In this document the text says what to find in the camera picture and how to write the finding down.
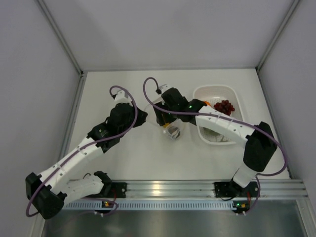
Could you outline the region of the fake dark plum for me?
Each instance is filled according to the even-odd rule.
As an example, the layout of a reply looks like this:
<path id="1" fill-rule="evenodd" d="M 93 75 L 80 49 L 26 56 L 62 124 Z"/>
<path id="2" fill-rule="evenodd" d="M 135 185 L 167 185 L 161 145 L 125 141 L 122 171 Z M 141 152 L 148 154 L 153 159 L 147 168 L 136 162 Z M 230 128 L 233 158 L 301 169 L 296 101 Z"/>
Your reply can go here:
<path id="1" fill-rule="evenodd" d="M 176 126 L 171 126 L 167 129 L 166 133 L 171 140 L 177 140 L 181 136 L 181 129 Z"/>

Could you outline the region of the polka dot zip bag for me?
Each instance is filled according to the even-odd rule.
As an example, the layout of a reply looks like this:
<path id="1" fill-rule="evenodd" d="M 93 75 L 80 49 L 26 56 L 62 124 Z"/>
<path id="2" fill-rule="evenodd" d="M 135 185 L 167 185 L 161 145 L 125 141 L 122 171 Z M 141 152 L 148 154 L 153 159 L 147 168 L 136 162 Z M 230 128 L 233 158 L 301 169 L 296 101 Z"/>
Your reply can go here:
<path id="1" fill-rule="evenodd" d="M 175 141 L 184 134 L 185 124 L 172 114 L 160 111 L 151 104 L 148 104 L 144 111 L 148 114 L 146 122 L 157 127 L 163 136 Z"/>

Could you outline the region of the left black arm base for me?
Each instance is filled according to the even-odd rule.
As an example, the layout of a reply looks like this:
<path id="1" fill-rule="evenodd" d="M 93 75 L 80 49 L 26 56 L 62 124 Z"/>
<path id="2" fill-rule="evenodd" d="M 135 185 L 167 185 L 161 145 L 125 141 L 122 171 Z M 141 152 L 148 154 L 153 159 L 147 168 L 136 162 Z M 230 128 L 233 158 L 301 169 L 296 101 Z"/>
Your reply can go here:
<path id="1" fill-rule="evenodd" d="M 87 198 L 126 198 L 127 183 L 111 182 L 103 186 L 100 193 L 87 196 Z"/>

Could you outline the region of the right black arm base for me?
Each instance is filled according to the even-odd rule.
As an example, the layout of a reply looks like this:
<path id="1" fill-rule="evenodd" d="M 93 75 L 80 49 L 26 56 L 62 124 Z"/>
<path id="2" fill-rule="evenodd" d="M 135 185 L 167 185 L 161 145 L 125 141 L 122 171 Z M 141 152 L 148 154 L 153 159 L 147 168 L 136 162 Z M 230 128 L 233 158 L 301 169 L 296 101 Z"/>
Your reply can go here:
<path id="1" fill-rule="evenodd" d="M 259 187 L 257 182 L 250 182 L 245 188 L 234 181 L 215 182 L 215 196 L 217 198 L 255 198 Z"/>

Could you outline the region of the fake red grapes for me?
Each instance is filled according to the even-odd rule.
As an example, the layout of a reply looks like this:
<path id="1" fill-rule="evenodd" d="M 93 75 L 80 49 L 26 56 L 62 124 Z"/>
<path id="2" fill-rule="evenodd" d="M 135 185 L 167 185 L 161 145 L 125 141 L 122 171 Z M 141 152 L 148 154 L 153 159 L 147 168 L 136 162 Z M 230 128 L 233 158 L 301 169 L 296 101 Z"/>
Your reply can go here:
<path id="1" fill-rule="evenodd" d="M 235 111 L 234 106 L 229 100 L 222 100 L 221 102 L 217 102 L 214 105 L 214 109 L 228 116 L 230 116 L 231 113 Z"/>

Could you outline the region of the fake green melon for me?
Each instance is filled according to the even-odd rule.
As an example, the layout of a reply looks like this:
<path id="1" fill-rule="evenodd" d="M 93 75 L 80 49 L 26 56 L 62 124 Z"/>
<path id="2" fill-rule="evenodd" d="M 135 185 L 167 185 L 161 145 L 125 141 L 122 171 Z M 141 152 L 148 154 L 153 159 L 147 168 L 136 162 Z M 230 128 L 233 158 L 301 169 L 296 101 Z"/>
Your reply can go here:
<path id="1" fill-rule="evenodd" d="M 218 138 L 221 138 L 223 136 L 222 134 L 217 133 L 217 132 L 215 132 L 211 129 L 208 129 L 208 128 L 204 128 L 203 132 L 204 132 L 204 136 L 209 140 L 218 139 Z"/>

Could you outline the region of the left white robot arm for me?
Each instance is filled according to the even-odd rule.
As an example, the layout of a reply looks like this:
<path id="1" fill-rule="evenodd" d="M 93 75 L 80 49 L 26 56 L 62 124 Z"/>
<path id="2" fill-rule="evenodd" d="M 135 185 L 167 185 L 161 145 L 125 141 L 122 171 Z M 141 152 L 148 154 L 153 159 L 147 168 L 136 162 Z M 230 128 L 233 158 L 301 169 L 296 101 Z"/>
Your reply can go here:
<path id="1" fill-rule="evenodd" d="M 144 124 L 147 116 L 147 112 L 130 103 L 118 103 L 111 109 L 109 117 L 94 126 L 64 158 L 38 175 L 29 174 L 25 180 L 26 195 L 37 213 L 47 220 L 75 200 L 112 198 L 112 181 L 105 172 L 96 171 L 82 179 L 73 176 L 118 144 L 130 128 Z"/>

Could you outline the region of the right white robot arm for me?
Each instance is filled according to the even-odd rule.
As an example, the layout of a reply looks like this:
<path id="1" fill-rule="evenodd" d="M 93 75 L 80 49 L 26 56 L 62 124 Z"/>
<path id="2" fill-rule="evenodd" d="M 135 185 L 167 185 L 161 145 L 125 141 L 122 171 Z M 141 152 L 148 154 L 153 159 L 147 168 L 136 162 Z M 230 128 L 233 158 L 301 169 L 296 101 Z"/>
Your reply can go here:
<path id="1" fill-rule="evenodd" d="M 233 175 L 228 188 L 235 196 L 246 193 L 251 180 L 265 170 L 277 149 L 270 126 L 265 122 L 246 125 L 199 99 L 188 101 L 174 87 L 163 85 L 156 89 L 156 93 L 161 101 L 155 103 L 154 112 L 160 126 L 174 121 L 191 123 L 219 133 L 244 149 L 242 165 Z"/>

